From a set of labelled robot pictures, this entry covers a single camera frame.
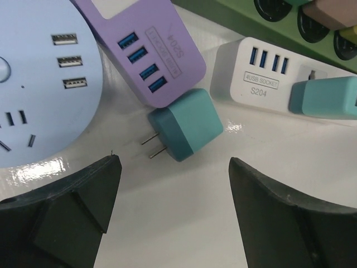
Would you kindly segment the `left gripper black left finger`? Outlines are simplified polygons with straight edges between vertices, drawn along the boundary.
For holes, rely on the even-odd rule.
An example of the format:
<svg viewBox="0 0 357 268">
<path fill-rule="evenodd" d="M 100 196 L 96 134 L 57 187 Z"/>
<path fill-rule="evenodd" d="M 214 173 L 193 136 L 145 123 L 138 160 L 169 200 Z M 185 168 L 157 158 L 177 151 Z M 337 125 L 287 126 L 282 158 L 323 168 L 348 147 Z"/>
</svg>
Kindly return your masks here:
<svg viewBox="0 0 357 268">
<path fill-rule="evenodd" d="M 119 157 L 109 155 L 1 201 L 1 266 L 93 267 L 121 173 Z"/>
</svg>

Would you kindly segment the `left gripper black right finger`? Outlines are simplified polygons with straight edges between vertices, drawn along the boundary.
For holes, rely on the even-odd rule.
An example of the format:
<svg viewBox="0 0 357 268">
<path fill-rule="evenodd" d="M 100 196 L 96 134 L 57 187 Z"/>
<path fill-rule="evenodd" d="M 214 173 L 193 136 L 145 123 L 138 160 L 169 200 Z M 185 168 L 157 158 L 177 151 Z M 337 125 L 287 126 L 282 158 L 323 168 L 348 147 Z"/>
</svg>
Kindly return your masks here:
<svg viewBox="0 0 357 268">
<path fill-rule="evenodd" d="M 356 209 L 278 182 L 239 158 L 229 180 L 249 267 L 355 267 Z"/>
</svg>

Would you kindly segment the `teal plug adapter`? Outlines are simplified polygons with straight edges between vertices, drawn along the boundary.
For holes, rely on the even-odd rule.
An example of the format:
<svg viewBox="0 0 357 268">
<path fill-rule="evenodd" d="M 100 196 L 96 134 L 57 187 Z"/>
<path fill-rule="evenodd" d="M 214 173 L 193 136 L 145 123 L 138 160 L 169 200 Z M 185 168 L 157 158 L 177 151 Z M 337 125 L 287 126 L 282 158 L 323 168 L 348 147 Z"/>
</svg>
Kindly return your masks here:
<svg viewBox="0 0 357 268">
<path fill-rule="evenodd" d="M 331 120 L 356 120 L 356 77 L 312 79 L 292 86 L 290 112 Z"/>
<path fill-rule="evenodd" d="M 155 134 L 141 144 L 155 137 L 163 144 L 151 159 L 167 151 L 175 161 L 182 162 L 224 131 L 210 94 L 203 88 L 189 90 L 167 107 L 153 110 L 147 118 Z"/>
</svg>

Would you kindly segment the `yellow plug adapter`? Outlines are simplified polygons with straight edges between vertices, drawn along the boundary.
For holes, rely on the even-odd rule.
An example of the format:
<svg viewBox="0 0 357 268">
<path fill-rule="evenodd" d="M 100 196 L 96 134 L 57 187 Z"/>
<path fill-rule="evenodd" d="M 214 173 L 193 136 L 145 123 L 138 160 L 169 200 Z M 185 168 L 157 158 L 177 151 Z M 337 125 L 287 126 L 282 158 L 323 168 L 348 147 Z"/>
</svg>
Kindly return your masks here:
<svg viewBox="0 0 357 268">
<path fill-rule="evenodd" d="M 357 25 L 339 30 L 341 37 L 357 45 Z"/>
</svg>

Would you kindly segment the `pink plug adapter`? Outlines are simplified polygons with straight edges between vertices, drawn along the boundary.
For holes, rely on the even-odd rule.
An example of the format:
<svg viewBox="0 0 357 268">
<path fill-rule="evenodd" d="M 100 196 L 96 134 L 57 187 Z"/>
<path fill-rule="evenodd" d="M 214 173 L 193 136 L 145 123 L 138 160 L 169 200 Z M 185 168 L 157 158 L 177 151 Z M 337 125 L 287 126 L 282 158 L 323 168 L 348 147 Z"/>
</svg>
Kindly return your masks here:
<svg viewBox="0 0 357 268">
<path fill-rule="evenodd" d="M 302 11 L 333 31 L 356 25 L 356 0 L 316 0 L 304 4 Z"/>
</svg>

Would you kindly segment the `green plug adapter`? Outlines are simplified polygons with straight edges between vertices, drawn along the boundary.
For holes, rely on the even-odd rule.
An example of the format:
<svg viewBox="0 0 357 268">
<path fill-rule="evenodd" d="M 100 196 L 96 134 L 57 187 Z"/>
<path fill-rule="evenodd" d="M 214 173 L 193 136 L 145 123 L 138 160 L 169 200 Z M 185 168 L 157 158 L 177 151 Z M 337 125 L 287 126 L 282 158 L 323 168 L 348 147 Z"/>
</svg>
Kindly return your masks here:
<svg viewBox="0 0 357 268">
<path fill-rule="evenodd" d="M 292 6 L 301 6 L 312 2 L 312 0 L 284 0 L 284 1 Z"/>
</svg>

